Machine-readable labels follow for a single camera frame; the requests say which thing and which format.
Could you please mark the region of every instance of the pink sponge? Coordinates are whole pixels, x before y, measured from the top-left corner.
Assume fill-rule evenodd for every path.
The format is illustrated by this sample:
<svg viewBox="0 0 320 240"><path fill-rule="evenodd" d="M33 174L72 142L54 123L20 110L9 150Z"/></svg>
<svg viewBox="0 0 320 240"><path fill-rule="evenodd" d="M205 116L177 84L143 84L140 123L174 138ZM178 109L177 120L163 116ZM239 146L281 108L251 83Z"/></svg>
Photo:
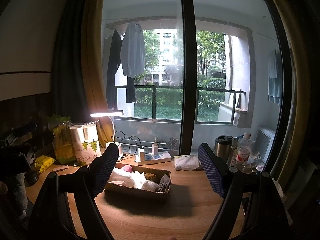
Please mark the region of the pink sponge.
<svg viewBox="0 0 320 240"><path fill-rule="evenodd" d="M124 170L124 171L127 171L127 172L133 172L133 171L132 171L132 167L131 167L129 164L123 166L123 167L121 168L121 170Z"/></svg>

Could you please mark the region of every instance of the white charger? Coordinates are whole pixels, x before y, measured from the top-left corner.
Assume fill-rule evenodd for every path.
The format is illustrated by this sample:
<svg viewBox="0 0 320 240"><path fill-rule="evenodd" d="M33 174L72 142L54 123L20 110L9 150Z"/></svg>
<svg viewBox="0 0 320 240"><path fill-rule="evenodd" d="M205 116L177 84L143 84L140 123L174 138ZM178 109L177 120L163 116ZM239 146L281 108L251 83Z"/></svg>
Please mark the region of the white charger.
<svg viewBox="0 0 320 240"><path fill-rule="evenodd" d="M152 153L153 153L154 155L157 155L158 152L159 152L158 144L157 144L157 143L153 143L153 144L152 144Z"/></svg>
<svg viewBox="0 0 320 240"><path fill-rule="evenodd" d="M138 149L138 152L139 152L139 158L140 158L140 161L143 162L145 161L145 156L144 156L144 148L139 148Z"/></svg>

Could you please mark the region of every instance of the yellow package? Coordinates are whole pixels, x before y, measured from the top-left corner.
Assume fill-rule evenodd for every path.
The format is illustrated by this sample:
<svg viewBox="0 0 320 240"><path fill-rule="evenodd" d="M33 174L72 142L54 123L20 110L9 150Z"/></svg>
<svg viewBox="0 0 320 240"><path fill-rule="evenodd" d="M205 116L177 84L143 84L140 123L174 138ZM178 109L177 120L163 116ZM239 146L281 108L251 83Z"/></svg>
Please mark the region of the yellow package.
<svg viewBox="0 0 320 240"><path fill-rule="evenodd" d="M48 156L40 156L35 160L35 168L39 173L44 172L47 168L49 168L56 160L54 158Z"/></svg>

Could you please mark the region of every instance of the white power strip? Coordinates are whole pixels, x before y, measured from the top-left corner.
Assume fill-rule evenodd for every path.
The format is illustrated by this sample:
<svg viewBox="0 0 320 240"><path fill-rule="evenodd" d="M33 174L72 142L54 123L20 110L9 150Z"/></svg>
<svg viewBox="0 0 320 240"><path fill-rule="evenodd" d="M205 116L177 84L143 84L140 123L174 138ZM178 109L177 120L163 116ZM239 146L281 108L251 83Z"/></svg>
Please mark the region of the white power strip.
<svg viewBox="0 0 320 240"><path fill-rule="evenodd" d="M155 164L155 163L165 163L165 162L170 162L172 157L168 152L159 152L156 155L152 153L145 154L144 158L145 158L144 161L140 161L139 154L136 154L135 163L137 163L138 166Z"/></svg>

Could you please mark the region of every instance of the white wall panel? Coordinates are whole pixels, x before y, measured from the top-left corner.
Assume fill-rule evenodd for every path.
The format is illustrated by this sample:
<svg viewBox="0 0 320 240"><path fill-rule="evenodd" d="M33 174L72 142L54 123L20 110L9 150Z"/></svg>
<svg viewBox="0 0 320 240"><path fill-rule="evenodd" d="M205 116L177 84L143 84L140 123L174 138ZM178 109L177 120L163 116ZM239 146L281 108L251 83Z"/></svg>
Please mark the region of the white wall panel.
<svg viewBox="0 0 320 240"><path fill-rule="evenodd" d="M50 92L50 73L0 75L0 101Z"/></svg>
<svg viewBox="0 0 320 240"><path fill-rule="evenodd" d="M10 0L0 16L0 73L51 71L67 0Z"/></svg>

